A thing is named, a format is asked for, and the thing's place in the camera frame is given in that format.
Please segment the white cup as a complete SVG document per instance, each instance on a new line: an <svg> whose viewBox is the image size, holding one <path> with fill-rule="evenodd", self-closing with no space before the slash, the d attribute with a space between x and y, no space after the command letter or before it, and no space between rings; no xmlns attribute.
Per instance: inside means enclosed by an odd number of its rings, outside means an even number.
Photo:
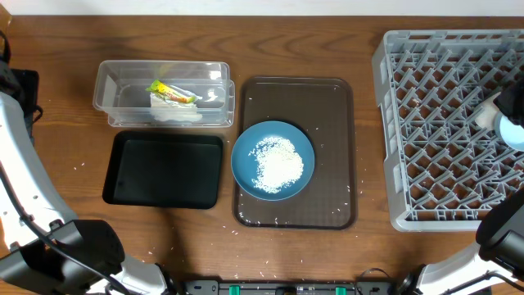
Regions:
<svg viewBox="0 0 524 295"><path fill-rule="evenodd" d="M497 121L501 116L499 108L495 105L495 99L500 95L500 92L487 98L484 102L477 106L480 114L475 119L475 123L483 129L495 130Z"/></svg>

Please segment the light blue bowl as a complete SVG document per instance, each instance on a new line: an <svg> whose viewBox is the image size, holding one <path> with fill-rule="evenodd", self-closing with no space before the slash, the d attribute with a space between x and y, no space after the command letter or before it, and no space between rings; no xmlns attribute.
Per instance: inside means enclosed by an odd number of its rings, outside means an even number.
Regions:
<svg viewBox="0 0 524 295"><path fill-rule="evenodd" d="M495 117L495 133L510 148L524 151L524 129L520 125L513 124L507 116L501 112Z"/></svg>

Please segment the large dark blue plate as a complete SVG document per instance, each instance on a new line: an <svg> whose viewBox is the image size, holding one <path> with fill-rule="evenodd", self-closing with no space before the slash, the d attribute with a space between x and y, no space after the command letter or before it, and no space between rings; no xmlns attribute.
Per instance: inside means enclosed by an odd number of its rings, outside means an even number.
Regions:
<svg viewBox="0 0 524 295"><path fill-rule="evenodd" d="M255 160L248 156L260 140L271 136L289 139L304 162L302 176L290 187L275 194L265 193L251 182L256 176L256 164ZM233 176L239 186L253 197L270 202L297 195L312 178L314 165L314 149L308 137L294 125L276 120L261 122L246 129L236 141L231 155Z"/></svg>

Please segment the green yellow snack wrapper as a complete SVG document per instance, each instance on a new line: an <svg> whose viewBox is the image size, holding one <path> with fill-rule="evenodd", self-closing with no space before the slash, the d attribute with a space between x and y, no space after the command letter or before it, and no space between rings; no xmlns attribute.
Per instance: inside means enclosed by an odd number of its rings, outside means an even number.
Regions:
<svg viewBox="0 0 524 295"><path fill-rule="evenodd" d="M177 102L182 104L193 103L197 97L195 95L184 94L180 90L160 82L158 79L153 81L147 91L155 94L158 98L166 102Z"/></svg>

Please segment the white tissue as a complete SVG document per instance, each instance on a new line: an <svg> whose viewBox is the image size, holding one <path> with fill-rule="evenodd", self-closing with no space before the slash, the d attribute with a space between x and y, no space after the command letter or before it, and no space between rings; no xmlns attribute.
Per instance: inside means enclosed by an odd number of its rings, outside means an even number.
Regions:
<svg viewBox="0 0 524 295"><path fill-rule="evenodd" d="M202 114L198 112L194 102L181 103L165 101L157 95L150 94L150 113L158 121L188 121L196 122L202 119Z"/></svg>

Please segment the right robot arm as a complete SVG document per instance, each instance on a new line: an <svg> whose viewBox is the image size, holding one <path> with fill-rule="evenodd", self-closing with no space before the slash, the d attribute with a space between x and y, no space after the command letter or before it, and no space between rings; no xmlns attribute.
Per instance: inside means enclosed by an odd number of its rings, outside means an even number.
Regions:
<svg viewBox="0 0 524 295"><path fill-rule="evenodd" d="M523 80L487 98L479 106L478 126L494 130L506 144L523 145ZM491 210L476 242L450 258L409 274L395 294L474 294L506 283L523 286L523 190Z"/></svg>

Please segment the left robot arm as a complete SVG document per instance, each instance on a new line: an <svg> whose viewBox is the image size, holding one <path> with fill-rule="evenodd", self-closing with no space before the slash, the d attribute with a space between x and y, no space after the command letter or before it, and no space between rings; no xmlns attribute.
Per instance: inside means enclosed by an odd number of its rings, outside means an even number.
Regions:
<svg viewBox="0 0 524 295"><path fill-rule="evenodd" d="M34 149L38 73L12 70L1 51L1 224L9 253L1 279L37 294L175 294L158 264L128 256L104 220L81 220Z"/></svg>

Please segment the grey dishwasher rack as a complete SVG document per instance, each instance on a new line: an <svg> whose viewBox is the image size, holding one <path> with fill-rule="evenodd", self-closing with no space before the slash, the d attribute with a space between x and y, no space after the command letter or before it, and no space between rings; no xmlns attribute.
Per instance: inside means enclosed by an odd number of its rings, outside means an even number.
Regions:
<svg viewBox="0 0 524 295"><path fill-rule="evenodd" d="M391 30L372 58L392 226L474 231L523 186L523 154L477 125L523 76L521 29Z"/></svg>

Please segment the dark brown serving tray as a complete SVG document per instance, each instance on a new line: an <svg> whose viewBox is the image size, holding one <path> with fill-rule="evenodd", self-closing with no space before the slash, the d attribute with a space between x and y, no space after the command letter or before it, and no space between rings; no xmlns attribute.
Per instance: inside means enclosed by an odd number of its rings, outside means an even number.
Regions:
<svg viewBox="0 0 524 295"><path fill-rule="evenodd" d="M240 130L262 122L296 127L314 151L312 173L283 200L257 198L237 184L233 214L248 227L346 229L356 221L352 88L342 79L253 77L242 87Z"/></svg>

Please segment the pile of white rice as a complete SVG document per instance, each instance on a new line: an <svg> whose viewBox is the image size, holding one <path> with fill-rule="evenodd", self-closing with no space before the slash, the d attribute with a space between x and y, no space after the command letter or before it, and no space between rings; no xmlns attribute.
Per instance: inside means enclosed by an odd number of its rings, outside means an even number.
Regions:
<svg viewBox="0 0 524 295"><path fill-rule="evenodd" d="M256 176L251 182L265 193L290 187L303 174L304 162L289 139L266 137L248 153L255 160Z"/></svg>

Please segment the black plastic tray bin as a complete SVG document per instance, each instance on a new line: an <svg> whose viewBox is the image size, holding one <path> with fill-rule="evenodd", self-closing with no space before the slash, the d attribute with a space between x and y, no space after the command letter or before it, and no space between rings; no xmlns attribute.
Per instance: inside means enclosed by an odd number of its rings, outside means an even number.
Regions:
<svg viewBox="0 0 524 295"><path fill-rule="evenodd" d="M210 209L218 199L223 147L214 135L121 131L102 198L113 205Z"/></svg>

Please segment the clear plastic bin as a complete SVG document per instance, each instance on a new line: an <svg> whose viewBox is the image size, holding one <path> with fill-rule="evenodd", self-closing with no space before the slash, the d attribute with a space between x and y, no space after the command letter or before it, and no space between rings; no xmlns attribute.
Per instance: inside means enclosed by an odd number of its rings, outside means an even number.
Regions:
<svg viewBox="0 0 524 295"><path fill-rule="evenodd" d="M159 80L194 102L202 119L158 121L150 113L147 88ZM225 128L233 124L235 84L222 61L104 61L98 69L93 106L108 115L108 124L136 128Z"/></svg>

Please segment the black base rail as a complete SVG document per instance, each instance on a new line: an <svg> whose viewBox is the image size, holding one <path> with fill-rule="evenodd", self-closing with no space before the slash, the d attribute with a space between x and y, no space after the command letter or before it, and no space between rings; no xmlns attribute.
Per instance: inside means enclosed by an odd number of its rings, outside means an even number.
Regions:
<svg viewBox="0 0 524 295"><path fill-rule="evenodd" d="M183 283L185 295L393 295L387 281L350 283L193 280Z"/></svg>

